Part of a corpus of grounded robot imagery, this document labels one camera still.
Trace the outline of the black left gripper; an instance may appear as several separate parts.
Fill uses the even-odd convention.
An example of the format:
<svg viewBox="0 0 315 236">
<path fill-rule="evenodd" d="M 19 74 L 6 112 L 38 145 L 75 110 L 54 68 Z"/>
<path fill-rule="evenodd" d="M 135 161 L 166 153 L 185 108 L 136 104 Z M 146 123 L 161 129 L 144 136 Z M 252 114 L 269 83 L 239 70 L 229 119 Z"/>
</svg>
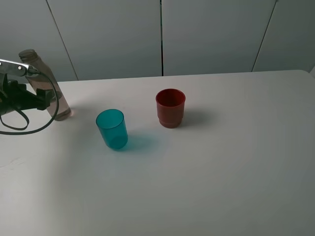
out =
<svg viewBox="0 0 315 236">
<path fill-rule="evenodd" d="M 46 110 L 53 98 L 52 89 L 37 89 L 36 94 L 27 90 L 26 84 L 8 80 L 7 74 L 0 75 L 0 113 L 16 110 Z"/>
</svg>

